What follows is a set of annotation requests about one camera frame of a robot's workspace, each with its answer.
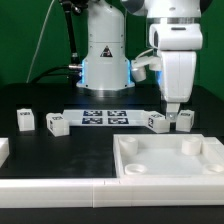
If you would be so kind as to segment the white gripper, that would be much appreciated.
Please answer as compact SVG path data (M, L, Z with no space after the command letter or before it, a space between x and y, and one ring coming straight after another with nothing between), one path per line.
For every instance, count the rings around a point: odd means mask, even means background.
M166 119L175 122L181 102L190 98L195 68L196 50L200 50L203 36L200 25L152 24L149 28L149 43L157 50L160 59L158 84L166 107Z

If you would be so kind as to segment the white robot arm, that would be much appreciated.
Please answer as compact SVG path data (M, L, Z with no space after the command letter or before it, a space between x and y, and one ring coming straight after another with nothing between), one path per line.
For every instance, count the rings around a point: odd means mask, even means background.
M202 48L202 14L214 0L120 0L125 11L144 18L128 25L105 0L88 2L88 54L77 86L105 96L132 88L156 73L166 118L177 119L189 100Z

